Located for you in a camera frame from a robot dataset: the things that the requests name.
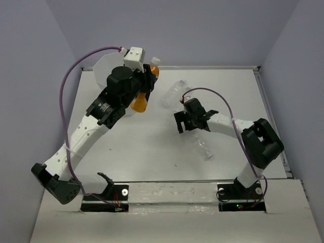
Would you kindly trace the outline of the clear bottle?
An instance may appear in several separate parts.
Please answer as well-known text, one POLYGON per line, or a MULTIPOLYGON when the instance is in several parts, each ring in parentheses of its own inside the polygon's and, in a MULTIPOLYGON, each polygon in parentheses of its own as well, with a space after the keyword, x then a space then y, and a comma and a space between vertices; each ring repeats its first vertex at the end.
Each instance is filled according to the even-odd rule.
POLYGON ((163 95, 161 99, 161 105, 164 108, 170 108, 175 101, 179 101, 187 87, 187 81, 179 80, 176 81, 163 95))
POLYGON ((184 96, 186 96, 187 94, 189 94, 190 92, 192 91, 192 88, 191 87, 187 87, 186 89, 185 89, 185 92, 184 92, 184 96))
POLYGON ((210 160, 213 157, 213 154, 205 139, 201 136, 199 132, 193 132, 192 135, 198 153, 204 160, 210 160))

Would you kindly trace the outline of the clear bottle far right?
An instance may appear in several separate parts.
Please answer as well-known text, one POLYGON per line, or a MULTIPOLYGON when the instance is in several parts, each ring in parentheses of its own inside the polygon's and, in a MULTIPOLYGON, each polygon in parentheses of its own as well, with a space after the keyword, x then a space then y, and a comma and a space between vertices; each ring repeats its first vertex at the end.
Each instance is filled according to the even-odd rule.
POLYGON ((185 92, 184 92, 184 96, 186 96, 187 94, 189 94, 190 92, 192 91, 192 88, 191 87, 187 87, 186 89, 185 89, 185 92))

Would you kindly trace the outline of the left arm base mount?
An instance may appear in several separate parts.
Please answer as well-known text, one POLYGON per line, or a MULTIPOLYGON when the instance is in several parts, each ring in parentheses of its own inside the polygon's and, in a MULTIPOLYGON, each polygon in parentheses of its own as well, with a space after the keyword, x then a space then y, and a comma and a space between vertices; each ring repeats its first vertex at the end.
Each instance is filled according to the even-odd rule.
POLYGON ((100 193, 84 196, 80 210, 93 213, 124 213, 129 211, 129 183, 115 183, 104 173, 97 173, 102 177, 106 186, 100 193))

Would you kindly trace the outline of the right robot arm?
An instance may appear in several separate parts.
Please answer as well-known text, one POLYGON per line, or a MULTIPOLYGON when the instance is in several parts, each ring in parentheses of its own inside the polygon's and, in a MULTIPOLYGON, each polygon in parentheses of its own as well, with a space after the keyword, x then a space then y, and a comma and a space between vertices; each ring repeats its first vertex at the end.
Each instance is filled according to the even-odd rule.
POLYGON ((223 134, 238 140, 247 159, 247 164, 231 184, 218 188, 217 199, 222 203, 230 200, 248 200, 254 197, 255 203, 263 200, 266 189, 257 193, 260 179, 264 179, 264 170, 284 150, 284 145, 269 123, 260 118, 257 121, 236 119, 229 102, 219 92, 210 88, 191 88, 186 81, 180 80, 172 84, 162 98, 162 106, 171 108, 179 102, 182 109, 173 116, 180 134, 196 129, 210 133, 223 134), (217 95, 228 108, 229 115, 225 116, 216 110, 205 110, 201 102, 191 96, 194 91, 203 90, 217 95))

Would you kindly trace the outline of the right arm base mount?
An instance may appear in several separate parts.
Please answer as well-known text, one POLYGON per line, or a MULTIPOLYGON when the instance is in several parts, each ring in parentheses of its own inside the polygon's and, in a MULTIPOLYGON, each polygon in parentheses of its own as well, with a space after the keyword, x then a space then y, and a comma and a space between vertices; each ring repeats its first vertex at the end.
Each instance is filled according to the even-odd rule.
POLYGON ((263 190, 260 183, 243 191, 235 191, 233 183, 217 185, 216 198, 220 212, 266 212, 263 190))

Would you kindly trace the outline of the clear bottle far left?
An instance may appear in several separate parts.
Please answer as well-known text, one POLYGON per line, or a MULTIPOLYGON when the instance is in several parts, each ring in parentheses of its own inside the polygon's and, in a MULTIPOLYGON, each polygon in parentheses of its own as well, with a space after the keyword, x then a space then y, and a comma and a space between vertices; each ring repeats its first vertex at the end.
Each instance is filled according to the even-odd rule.
POLYGON ((161 99, 161 105, 164 108, 170 108, 175 101, 179 101, 187 87, 187 81, 179 80, 176 81, 163 95, 161 99))

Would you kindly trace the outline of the clear bottle near bottom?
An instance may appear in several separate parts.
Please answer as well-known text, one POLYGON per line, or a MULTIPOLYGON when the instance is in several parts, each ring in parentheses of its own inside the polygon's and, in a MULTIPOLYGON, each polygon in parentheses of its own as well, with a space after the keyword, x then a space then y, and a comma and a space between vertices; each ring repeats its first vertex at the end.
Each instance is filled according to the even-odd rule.
POLYGON ((193 132, 192 135, 198 153, 204 160, 210 160, 213 157, 213 154, 205 139, 201 136, 199 132, 193 132))

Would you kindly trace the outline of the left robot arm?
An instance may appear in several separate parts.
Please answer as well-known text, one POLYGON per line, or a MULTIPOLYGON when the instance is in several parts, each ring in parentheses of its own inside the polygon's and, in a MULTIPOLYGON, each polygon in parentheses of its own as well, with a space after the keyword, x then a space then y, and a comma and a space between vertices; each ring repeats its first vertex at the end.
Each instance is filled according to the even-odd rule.
POLYGON ((74 170, 91 147, 126 114, 134 100, 148 101, 159 68, 153 64, 144 64, 143 68, 140 71, 115 67, 106 79, 106 87, 86 110, 72 135, 51 158, 31 168, 42 187, 61 204, 68 204, 85 192, 85 185, 74 170))

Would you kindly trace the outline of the white plastic bin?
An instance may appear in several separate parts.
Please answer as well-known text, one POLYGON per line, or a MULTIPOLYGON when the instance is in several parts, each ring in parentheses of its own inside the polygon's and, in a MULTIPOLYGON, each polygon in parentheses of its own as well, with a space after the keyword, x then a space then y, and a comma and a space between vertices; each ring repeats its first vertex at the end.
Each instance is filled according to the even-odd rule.
POLYGON ((95 80, 113 105, 143 113, 146 110, 145 51, 142 48, 122 48, 120 52, 105 54, 94 65, 95 80))

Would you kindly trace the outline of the orange labelled plastic bottle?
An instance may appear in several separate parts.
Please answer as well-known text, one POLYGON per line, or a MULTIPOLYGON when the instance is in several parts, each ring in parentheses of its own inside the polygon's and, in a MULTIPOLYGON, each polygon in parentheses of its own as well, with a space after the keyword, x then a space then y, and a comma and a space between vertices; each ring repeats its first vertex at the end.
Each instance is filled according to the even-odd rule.
POLYGON ((154 85, 159 77, 160 59, 152 57, 150 64, 144 64, 144 74, 141 76, 142 88, 136 98, 131 103, 131 108, 139 113, 143 113, 148 105, 148 100, 151 92, 154 90, 154 85))

